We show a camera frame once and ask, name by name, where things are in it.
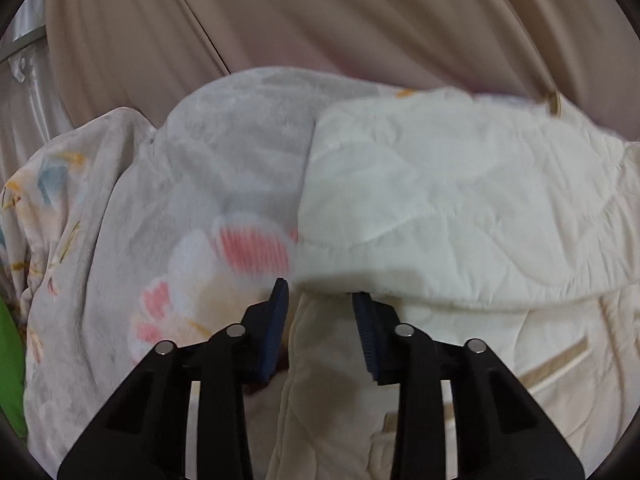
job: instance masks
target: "silver screw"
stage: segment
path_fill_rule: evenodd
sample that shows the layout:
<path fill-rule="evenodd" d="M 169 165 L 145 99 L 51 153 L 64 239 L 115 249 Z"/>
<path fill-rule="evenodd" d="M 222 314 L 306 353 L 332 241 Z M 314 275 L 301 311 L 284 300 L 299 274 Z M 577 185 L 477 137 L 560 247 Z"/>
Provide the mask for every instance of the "silver screw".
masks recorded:
<path fill-rule="evenodd" d="M 156 353 L 160 355 L 167 355 L 169 352 L 173 351 L 174 344 L 171 341 L 161 341 L 156 345 Z"/>
<path fill-rule="evenodd" d="M 466 345 L 474 354 L 481 354 L 486 350 L 486 343 L 482 339 L 471 339 Z"/>
<path fill-rule="evenodd" d="M 244 335 L 245 332 L 246 328 L 239 323 L 230 325 L 226 328 L 226 334 L 229 337 L 240 337 L 241 335 Z"/>
<path fill-rule="evenodd" d="M 411 337 L 415 333 L 415 329 L 411 325 L 401 323 L 396 325 L 394 332 L 396 332 L 400 337 Z"/>

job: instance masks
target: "white quilted blanket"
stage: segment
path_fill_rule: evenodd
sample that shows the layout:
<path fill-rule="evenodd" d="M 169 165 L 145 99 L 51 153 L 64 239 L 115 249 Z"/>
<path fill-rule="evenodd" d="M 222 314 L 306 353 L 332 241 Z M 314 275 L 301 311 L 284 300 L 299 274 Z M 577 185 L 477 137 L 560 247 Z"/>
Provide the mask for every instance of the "white quilted blanket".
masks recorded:
<path fill-rule="evenodd" d="M 358 290 L 434 339 L 485 339 L 589 473 L 640 403 L 640 146 L 564 100 L 554 117 L 408 93 L 334 105 L 316 126 L 298 213 L 307 293 L 268 478 L 388 478 L 398 391 L 366 373 L 344 295 Z"/>

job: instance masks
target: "beige curtain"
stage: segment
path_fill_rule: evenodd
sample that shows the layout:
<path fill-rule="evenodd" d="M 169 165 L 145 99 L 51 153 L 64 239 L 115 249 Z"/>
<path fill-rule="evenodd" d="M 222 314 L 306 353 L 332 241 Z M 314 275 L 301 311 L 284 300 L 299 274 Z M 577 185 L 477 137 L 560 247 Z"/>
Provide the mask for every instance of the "beige curtain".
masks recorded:
<path fill-rule="evenodd" d="M 615 0 L 47 0 L 75 124 L 117 106 L 159 126 L 199 86 L 287 65 L 398 86 L 541 98 L 640 136 L 640 41 Z"/>

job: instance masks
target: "white satin curtain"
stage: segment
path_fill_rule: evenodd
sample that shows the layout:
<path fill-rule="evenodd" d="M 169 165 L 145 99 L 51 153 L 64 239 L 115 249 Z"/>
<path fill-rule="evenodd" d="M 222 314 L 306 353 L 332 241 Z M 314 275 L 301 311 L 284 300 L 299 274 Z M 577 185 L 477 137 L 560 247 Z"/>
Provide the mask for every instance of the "white satin curtain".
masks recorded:
<path fill-rule="evenodd" d="M 44 25 L 44 1 L 25 0 L 0 46 Z M 73 126 L 39 40 L 0 63 L 0 186 L 45 142 Z"/>

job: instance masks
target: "green object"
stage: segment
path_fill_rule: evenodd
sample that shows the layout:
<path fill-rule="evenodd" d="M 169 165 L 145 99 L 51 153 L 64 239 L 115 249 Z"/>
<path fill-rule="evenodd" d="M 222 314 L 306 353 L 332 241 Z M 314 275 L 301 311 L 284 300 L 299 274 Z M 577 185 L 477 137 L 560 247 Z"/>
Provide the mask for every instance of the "green object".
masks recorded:
<path fill-rule="evenodd" d="M 0 406 L 19 437 L 27 436 L 24 393 L 24 346 L 9 309 L 0 300 Z"/>

